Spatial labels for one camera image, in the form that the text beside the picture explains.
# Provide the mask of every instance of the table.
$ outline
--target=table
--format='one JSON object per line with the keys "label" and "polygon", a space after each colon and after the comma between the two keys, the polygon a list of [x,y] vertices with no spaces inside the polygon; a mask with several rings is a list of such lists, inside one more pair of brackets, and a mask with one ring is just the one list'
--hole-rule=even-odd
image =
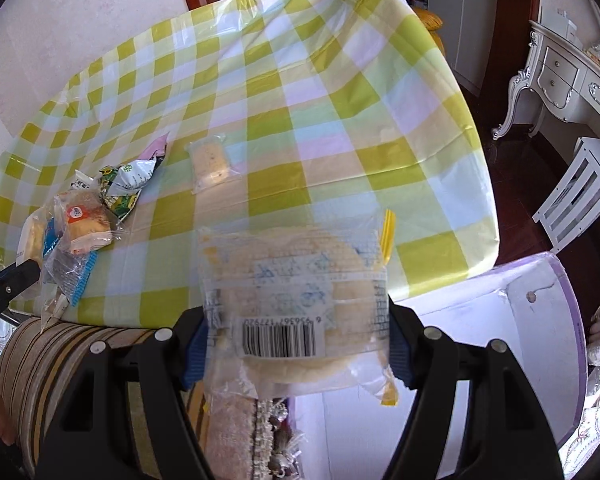
{"label": "table", "polygon": [[587,123],[600,116],[600,64],[552,30],[531,23],[526,66],[509,81],[509,110],[504,122],[492,130],[493,139],[507,134],[515,117],[520,92],[530,89],[542,99],[536,124],[538,133],[548,111],[565,123]]}
{"label": "table", "polygon": [[[0,261],[26,217],[169,134],[65,320],[170,326],[202,304],[196,229],[392,209],[389,293],[480,274],[498,251],[489,173],[448,65],[404,0],[223,0],[154,25],[70,79],[0,159]],[[225,136],[241,178],[194,195],[185,146]],[[12,308],[39,313],[43,298]]]}

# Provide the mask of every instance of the striped cushion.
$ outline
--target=striped cushion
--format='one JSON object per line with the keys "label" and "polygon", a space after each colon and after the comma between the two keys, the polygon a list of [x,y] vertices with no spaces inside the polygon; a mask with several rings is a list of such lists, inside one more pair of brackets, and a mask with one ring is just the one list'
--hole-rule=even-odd
{"label": "striped cushion", "polygon": [[[91,343],[120,348],[144,341],[154,331],[58,323],[40,334],[40,318],[24,322],[0,357],[0,394],[16,426],[24,465],[33,476],[45,432],[58,402]],[[151,448],[140,387],[129,383],[132,430],[142,471],[160,478]],[[189,420],[205,449],[208,417],[202,382],[183,394]]]}

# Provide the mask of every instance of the orange sticker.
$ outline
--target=orange sticker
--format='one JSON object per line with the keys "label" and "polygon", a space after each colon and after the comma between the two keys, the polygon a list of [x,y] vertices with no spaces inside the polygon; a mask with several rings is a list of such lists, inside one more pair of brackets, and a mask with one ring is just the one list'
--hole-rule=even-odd
{"label": "orange sticker", "polygon": [[66,219],[69,224],[88,217],[87,208],[83,205],[72,205],[66,209]]}

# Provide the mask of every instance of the ornate carved table leg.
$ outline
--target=ornate carved table leg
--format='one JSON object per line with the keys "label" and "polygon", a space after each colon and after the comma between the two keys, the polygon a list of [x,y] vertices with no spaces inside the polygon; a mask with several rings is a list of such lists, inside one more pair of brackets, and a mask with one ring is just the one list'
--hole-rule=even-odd
{"label": "ornate carved table leg", "polygon": [[538,62],[540,43],[540,35],[535,30],[532,30],[531,43],[529,43],[529,47],[531,48],[529,49],[529,54],[526,58],[526,66],[523,70],[518,70],[518,73],[509,81],[509,108],[507,109],[507,116],[504,118],[502,124],[491,130],[493,140],[504,137],[513,124],[516,103],[518,102],[520,92],[525,88],[529,88],[531,85],[531,74],[534,72],[536,63]]}
{"label": "ornate carved table leg", "polygon": [[516,112],[516,102],[518,102],[518,96],[525,88],[529,88],[531,82],[531,67],[527,66],[524,70],[518,70],[518,74],[513,76],[509,81],[509,108],[507,109],[507,116],[504,118],[504,122],[497,128],[493,128],[491,133],[493,134],[493,140],[497,140],[500,137],[504,137],[509,131],[513,124],[513,116]]}

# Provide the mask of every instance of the barcode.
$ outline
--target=barcode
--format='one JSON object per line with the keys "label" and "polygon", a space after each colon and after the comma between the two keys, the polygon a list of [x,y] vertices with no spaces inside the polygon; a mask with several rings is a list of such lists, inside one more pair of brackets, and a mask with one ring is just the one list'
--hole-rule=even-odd
{"label": "barcode", "polygon": [[297,324],[242,324],[242,351],[245,355],[265,358],[316,357],[322,354],[319,348],[321,342],[320,338],[318,341],[316,339],[313,319],[305,319]]}

